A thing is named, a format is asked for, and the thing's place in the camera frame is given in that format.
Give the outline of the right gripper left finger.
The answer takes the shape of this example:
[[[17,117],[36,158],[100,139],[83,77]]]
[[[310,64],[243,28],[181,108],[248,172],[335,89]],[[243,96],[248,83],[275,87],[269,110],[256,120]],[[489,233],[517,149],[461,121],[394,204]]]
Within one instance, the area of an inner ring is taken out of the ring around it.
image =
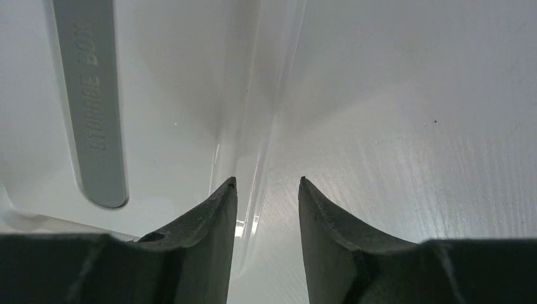
[[[225,303],[236,179],[137,241],[110,234],[2,234],[2,303]]]

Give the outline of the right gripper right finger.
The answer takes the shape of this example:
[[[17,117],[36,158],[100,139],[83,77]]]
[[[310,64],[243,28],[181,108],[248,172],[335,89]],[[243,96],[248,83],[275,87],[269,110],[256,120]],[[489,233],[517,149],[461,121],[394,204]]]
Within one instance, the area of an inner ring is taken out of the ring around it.
[[[311,303],[535,303],[535,239],[389,235],[302,177],[301,246]]]

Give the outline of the translucent white bin lid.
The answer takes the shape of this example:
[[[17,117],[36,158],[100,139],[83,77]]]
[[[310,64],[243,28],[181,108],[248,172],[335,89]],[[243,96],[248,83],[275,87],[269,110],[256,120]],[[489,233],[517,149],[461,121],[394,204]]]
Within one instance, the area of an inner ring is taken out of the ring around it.
[[[238,183],[250,260],[304,1],[2,1],[1,232],[140,238]]]

